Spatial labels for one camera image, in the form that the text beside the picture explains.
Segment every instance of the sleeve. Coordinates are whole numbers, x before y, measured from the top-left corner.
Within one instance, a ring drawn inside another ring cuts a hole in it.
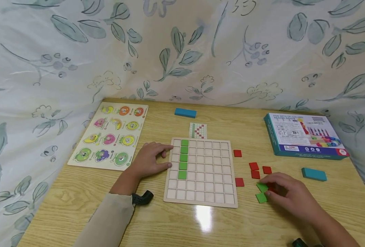
[[[108,193],[73,247],[116,247],[133,215],[132,196]]]

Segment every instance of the child's hand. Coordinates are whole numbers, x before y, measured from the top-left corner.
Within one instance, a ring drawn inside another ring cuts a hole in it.
[[[156,156],[161,154],[162,158],[166,157],[166,152],[172,149],[172,145],[151,142],[145,143],[140,149],[132,164],[126,169],[126,172],[138,179],[151,176],[172,167],[170,162],[163,164],[156,163]]]
[[[292,215],[309,224],[315,224],[326,215],[305,184],[287,174],[275,172],[261,179],[261,183],[276,183],[277,193],[268,190],[265,195]]]

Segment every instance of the grid square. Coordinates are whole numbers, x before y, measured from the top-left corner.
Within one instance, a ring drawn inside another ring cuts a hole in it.
[[[202,172],[196,173],[196,181],[204,181],[205,180],[205,174]]]
[[[187,172],[188,180],[195,180],[195,172]]]
[[[180,162],[180,165],[178,166],[180,170],[187,170],[187,163],[186,162]]]
[[[185,190],[177,190],[177,199],[185,200]]]
[[[205,190],[205,183],[204,182],[196,182],[196,190]]]
[[[205,147],[205,142],[204,141],[197,141],[196,142],[196,146],[198,148],[204,148]]]
[[[231,174],[231,167],[230,166],[222,166],[222,173]]]
[[[205,155],[205,149],[204,148],[198,148],[196,150],[196,154],[198,154],[198,155]]]
[[[188,163],[188,171],[194,172],[196,170],[196,165],[193,163]]]
[[[205,193],[205,201],[206,202],[214,202],[214,193]]]
[[[214,173],[222,173],[222,166],[214,166]]]
[[[188,153],[189,154],[196,154],[196,148],[189,148]]]
[[[220,143],[217,141],[213,141],[213,148],[218,148],[218,149],[221,148]]]
[[[170,171],[169,178],[171,179],[177,179],[177,171]]]
[[[229,150],[222,149],[221,150],[221,155],[222,155],[222,157],[229,157]]]
[[[176,190],[168,189],[166,197],[169,198],[169,199],[175,199],[176,198]]]
[[[226,193],[225,194],[225,203],[234,204],[235,203],[235,197],[234,197],[234,195],[231,195],[231,194]]]
[[[185,181],[185,180],[178,180],[177,189],[183,189],[183,190],[185,190],[186,184],[187,184],[187,181]]]
[[[170,189],[177,188],[177,180],[175,180],[175,179],[169,179],[168,188],[170,188]]]
[[[205,171],[205,165],[204,164],[196,164],[196,171],[197,172],[204,172]]]
[[[214,192],[214,184],[213,183],[205,183],[206,191]]]
[[[208,155],[208,156],[212,156],[213,155],[213,149],[206,148],[205,149],[205,154]]]
[[[221,192],[221,193],[223,193],[223,192],[224,192],[224,185],[223,185],[223,184],[217,184],[217,183],[215,183],[215,184],[214,184],[214,190],[215,190],[216,192]]]
[[[180,161],[180,155],[179,154],[172,154],[172,161],[174,161],[174,162]]]
[[[214,172],[213,171],[213,165],[205,165],[205,171],[206,172]]]
[[[224,194],[223,193],[215,193],[215,202],[217,203],[225,203]]]
[[[197,163],[204,163],[205,157],[204,156],[196,156],[196,162]]]
[[[214,175],[212,173],[206,173],[205,178],[207,182],[214,182]]]
[[[180,147],[180,153],[188,153],[188,147],[187,146]]]
[[[213,143],[211,141],[205,141],[206,148],[213,148]]]
[[[187,190],[187,200],[194,201],[195,200],[195,192],[191,190]]]
[[[181,146],[181,140],[179,140],[179,139],[175,139],[175,140],[173,141],[173,146]]]
[[[188,162],[195,163],[196,162],[196,156],[195,155],[188,155]]]
[[[224,184],[224,192],[225,193],[233,193],[233,186],[228,185],[228,184]]]
[[[186,171],[178,171],[178,179],[187,179]]]
[[[222,181],[222,174],[214,174],[214,182],[221,183]]]
[[[180,147],[179,146],[173,147],[172,153],[180,153]]]
[[[221,149],[229,149],[229,145],[227,142],[221,142]]]
[[[231,184],[232,183],[232,176],[231,175],[224,174],[223,178],[224,178],[224,183],[225,184]]]
[[[195,181],[187,181],[187,190],[195,190]]]
[[[214,149],[214,150],[213,150],[213,155],[214,155],[214,156],[221,156],[221,150],[219,150],[219,149]]]
[[[229,158],[222,157],[222,164],[223,165],[230,166],[231,165],[231,162],[230,162]]]
[[[189,141],[188,140],[181,140],[181,145],[182,146],[188,146],[189,145]]]
[[[221,157],[213,157],[213,163],[214,165],[220,165],[221,162]]]
[[[201,192],[201,191],[197,191],[196,192],[196,200],[199,202],[204,202],[205,201],[205,193]]]
[[[213,163],[213,157],[211,157],[211,156],[206,156],[206,157],[205,157],[205,163],[206,163],[206,164],[212,164],[212,163]]]
[[[170,170],[178,170],[178,162],[172,162],[172,167],[170,167]]]

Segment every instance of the teal box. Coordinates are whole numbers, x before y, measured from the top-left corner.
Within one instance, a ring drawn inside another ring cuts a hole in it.
[[[266,114],[274,155],[341,160],[349,156],[325,116]]]

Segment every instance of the wood grain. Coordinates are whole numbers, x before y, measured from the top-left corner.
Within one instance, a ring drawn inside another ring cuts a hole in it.
[[[112,98],[105,101],[137,103]],[[275,156],[263,121],[267,110],[145,103],[150,107],[139,147],[145,142],[170,143],[172,137],[188,137],[190,122],[207,124],[209,139],[230,140],[232,149],[242,150],[243,157],[234,158],[234,169],[235,177],[244,179],[245,187],[237,188],[239,208],[216,208],[163,202],[166,171],[146,178],[137,193],[150,190],[155,196],[149,205],[136,207],[121,247],[273,247],[290,246],[298,237],[309,245],[318,244],[309,226],[271,203],[258,203],[257,180],[251,179],[249,162],[271,166],[273,172],[285,172],[302,180],[321,206],[365,246],[365,186],[348,158],[328,161]],[[196,110],[196,119],[175,116],[176,107]],[[325,171],[328,181],[304,179],[302,167]],[[71,246],[120,173],[65,165],[19,247]]]

